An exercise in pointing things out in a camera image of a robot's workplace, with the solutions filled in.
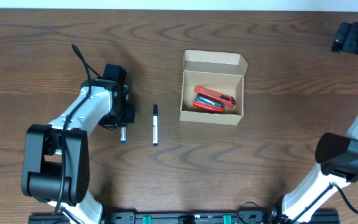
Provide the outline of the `blue whiteboard marker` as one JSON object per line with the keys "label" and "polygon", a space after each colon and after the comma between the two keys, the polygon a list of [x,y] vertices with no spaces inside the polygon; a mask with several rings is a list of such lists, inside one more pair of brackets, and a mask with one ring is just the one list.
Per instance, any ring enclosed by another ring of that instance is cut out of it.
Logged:
{"label": "blue whiteboard marker", "polygon": [[123,126],[121,128],[121,143],[125,144],[127,141],[127,127]]}

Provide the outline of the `red and black stapler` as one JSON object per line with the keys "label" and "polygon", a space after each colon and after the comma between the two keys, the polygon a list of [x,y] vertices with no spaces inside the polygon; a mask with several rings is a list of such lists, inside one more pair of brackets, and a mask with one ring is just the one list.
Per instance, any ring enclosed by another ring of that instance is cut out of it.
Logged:
{"label": "red and black stapler", "polygon": [[197,96],[193,101],[193,106],[212,113],[222,114],[224,112],[224,108],[222,104],[203,96]]}

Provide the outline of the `red utility knife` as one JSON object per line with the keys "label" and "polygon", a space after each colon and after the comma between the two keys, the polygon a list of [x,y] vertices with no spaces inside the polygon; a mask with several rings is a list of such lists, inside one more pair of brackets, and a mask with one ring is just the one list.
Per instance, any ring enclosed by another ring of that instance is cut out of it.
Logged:
{"label": "red utility knife", "polygon": [[236,101],[232,96],[214,90],[210,90],[202,86],[196,86],[195,92],[205,98],[209,98],[229,108],[233,108],[236,105]]}

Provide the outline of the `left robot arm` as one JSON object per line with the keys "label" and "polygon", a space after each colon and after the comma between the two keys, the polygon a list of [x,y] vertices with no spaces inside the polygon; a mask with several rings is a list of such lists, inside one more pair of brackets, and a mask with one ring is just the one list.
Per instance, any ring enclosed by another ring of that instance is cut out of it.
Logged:
{"label": "left robot arm", "polygon": [[88,190],[88,138],[95,127],[121,129],[126,141],[134,123],[131,79],[120,65],[107,64],[103,76],[81,84],[77,99],[46,125],[26,132],[21,189],[25,196],[54,207],[52,215],[31,215],[29,223],[110,223],[111,216]]}

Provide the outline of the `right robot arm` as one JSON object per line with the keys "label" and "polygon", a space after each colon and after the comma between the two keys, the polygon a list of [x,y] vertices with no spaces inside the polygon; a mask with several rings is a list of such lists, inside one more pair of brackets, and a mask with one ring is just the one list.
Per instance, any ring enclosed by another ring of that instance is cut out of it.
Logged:
{"label": "right robot arm", "polygon": [[[332,52],[358,55],[358,23],[343,22]],[[318,221],[318,208],[336,192],[358,181],[358,115],[345,136],[324,133],[315,151],[316,164],[292,192],[274,206],[268,223]]]}

